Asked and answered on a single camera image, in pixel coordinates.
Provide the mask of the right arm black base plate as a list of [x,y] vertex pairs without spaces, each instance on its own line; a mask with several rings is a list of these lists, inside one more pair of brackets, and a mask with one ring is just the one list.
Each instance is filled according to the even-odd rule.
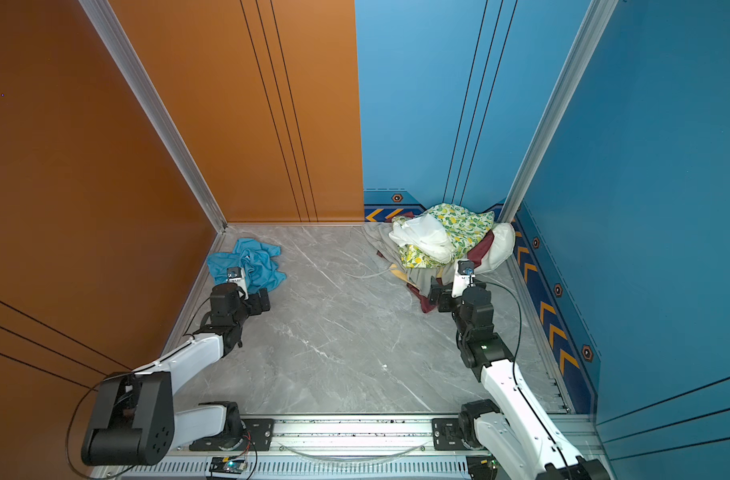
[[477,450],[477,447],[470,444],[464,437],[457,417],[433,418],[431,427],[436,451]]

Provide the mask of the grey cloth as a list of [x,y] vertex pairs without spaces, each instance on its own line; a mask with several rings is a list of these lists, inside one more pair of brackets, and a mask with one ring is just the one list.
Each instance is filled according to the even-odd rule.
[[493,225],[489,218],[440,217],[425,214],[399,217],[390,223],[365,226],[366,239],[395,264],[407,283],[426,296],[433,278],[453,282],[455,263],[484,239]]

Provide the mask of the pale mint white cloth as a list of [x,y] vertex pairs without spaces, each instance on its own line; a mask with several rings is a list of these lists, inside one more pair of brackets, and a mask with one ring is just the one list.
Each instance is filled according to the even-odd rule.
[[495,224],[468,252],[468,259],[475,264],[475,273],[483,274],[496,270],[512,256],[515,242],[515,229],[510,223]]

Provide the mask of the left green circuit board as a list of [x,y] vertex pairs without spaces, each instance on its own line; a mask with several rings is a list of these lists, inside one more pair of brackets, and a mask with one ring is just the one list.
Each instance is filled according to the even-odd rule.
[[251,464],[244,458],[236,456],[218,456],[210,459],[208,478],[237,479],[246,478],[250,473]]

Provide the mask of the aluminium corner post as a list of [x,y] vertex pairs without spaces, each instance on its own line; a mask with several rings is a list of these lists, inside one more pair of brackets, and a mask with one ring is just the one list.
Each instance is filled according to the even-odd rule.
[[105,0],[80,0],[79,4],[210,224],[223,232],[226,217],[112,6]]
[[618,0],[590,2],[506,197],[498,217],[500,223],[514,220],[618,3]]

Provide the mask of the aluminium front rail frame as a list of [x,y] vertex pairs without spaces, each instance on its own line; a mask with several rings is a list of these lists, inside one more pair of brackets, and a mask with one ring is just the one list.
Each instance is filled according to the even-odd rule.
[[[436,451],[431,420],[451,414],[358,414],[246,416],[271,418],[268,451],[242,454],[171,450],[153,466],[124,473],[118,466],[92,466],[101,479],[208,478],[212,457],[236,456],[250,462],[250,473],[237,479],[470,479],[467,456],[493,456],[488,450]],[[587,459],[599,459],[613,478],[589,419],[582,415],[551,417]]]

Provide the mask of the right aluminium corner post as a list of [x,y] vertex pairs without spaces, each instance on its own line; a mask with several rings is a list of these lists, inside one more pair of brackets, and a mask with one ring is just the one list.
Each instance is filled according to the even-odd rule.
[[500,223],[514,220],[618,3],[618,0],[590,2],[506,197],[498,217]]

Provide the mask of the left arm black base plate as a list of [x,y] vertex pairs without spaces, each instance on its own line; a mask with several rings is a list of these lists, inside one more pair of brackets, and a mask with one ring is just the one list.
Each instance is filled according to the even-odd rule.
[[241,453],[245,450],[268,451],[271,446],[274,420],[258,418],[242,420],[236,429],[193,441],[188,449],[195,452]]

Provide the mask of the right small circuit board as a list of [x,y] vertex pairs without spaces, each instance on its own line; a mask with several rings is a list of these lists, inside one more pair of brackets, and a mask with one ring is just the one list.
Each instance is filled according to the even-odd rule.
[[490,455],[467,456],[466,464],[471,480],[495,480],[499,473],[498,461]]

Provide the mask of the left aluminium corner post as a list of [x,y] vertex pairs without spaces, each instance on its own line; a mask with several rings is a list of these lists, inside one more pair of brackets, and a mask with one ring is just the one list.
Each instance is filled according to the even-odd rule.
[[223,232],[226,217],[112,6],[105,0],[80,0],[79,4],[210,224]]

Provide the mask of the maroon cloth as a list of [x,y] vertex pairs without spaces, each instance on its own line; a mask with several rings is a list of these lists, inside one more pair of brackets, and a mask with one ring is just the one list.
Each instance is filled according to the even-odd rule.
[[[430,268],[407,268],[400,264],[400,254],[396,244],[389,238],[391,228],[387,224],[366,225],[365,239],[376,250],[376,254],[390,263],[389,271],[398,279],[403,281],[409,292],[413,294],[420,303],[423,313],[429,313],[437,308],[430,302],[428,295],[435,279],[440,285],[451,285],[455,274],[455,263]],[[486,273],[496,269],[492,264],[493,260],[489,251],[496,240],[493,231],[488,231],[482,241],[468,252],[468,259],[474,262],[477,269]]]

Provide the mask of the yellow green floral cloth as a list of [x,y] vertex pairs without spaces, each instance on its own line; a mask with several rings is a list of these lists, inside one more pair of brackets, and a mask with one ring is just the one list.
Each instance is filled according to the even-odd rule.
[[[454,204],[441,203],[431,207],[421,215],[424,214],[431,214],[439,220],[450,237],[454,246],[454,258],[449,263],[454,260],[461,259],[467,252],[475,247],[483,239],[485,234],[495,225],[494,212],[475,213],[462,206]],[[412,218],[397,216],[394,219],[407,220]]]

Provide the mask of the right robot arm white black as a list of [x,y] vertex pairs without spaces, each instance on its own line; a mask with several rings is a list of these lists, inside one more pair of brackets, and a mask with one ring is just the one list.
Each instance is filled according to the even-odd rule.
[[471,284],[456,296],[434,283],[429,302],[456,324],[464,365],[490,395],[461,407],[461,438],[488,450],[511,479],[609,479],[599,459],[587,459],[551,420],[527,385],[511,351],[496,332],[492,294]]

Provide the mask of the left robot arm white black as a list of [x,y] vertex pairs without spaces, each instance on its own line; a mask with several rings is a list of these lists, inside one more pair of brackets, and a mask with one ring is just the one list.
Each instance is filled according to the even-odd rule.
[[234,401],[209,401],[178,411],[175,394],[206,367],[241,348],[246,320],[271,308],[268,290],[233,282],[211,289],[210,308],[179,346],[146,365],[113,373],[91,387],[95,403],[80,447],[85,466],[118,466],[127,473],[153,466],[169,451],[190,446],[224,454],[269,448],[273,423],[246,421]]

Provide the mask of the teal blue t-shirt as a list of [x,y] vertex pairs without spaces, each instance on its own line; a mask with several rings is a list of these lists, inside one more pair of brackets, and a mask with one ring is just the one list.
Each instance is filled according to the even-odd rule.
[[262,288],[270,292],[287,278],[274,260],[281,253],[280,246],[241,238],[237,240],[231,253],[219,252],[209,255],[206,265],[216,284],[226,283],[228,270],[239,267],[244,273],[248,295],[256,294]]

